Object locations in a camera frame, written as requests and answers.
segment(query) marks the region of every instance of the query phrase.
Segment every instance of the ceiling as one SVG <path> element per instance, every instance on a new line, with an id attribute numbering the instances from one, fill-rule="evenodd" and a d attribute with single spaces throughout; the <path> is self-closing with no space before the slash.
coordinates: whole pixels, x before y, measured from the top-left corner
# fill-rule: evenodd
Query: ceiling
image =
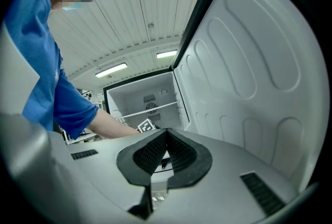
<path id="1" fill-rule="evenodd" d="M 85 90 L 168 68 L 197 0 L 94 0 L 80 9 L 52 11 L 49 27 L 73 85 Z M 95 74 L 119 63 L 127 68 Z"/>

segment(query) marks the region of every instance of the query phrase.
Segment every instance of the black textured strip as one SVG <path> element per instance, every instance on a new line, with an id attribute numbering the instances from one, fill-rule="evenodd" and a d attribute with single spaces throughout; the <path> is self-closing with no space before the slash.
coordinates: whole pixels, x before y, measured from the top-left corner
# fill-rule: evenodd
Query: black textured strip
<path id="1" fill-rule="evenodd" d="M 98 152 L 94 149 L 83 151 L 83 152 L 78 152 L 78 153 L 73 153 L 72 157 L 74 160 L 86 158 L 92 155 L 98 154 Z"/>
<path id="2" fill-rule="evenodd" d="M 273 215 L 285 206 L 285 203 L 256 173 L 248 173 L 240 177 L 267 216 Z"/>

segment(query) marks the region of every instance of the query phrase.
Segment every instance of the fluorescent light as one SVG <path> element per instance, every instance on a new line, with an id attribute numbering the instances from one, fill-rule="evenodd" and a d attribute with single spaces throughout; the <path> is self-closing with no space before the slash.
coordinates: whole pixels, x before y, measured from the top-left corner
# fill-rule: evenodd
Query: fluorescent light
<path id="1" fill-rule="evenodd" d="M 99 73 L 97 73 L 95 76 L 96 77 L 103 77 L 103 76 L 107 76 L 115 71 L 118 71 L 118 70 L 121 70 L 121 69 L 124 69 L 127 67 L 127 64 L 126 63 L 122 63 L 122 64 L 118 64 L 116 66 L 112 66 L 104 71 L 101 71 Z"/>
<path id="2" fill-rule="evenodd" d="M 176 55 L 177 50 L 169 51 L 169 52 L 160 52 L 157 54 L 157 58 L 164 58 L 168 56 Z"/>

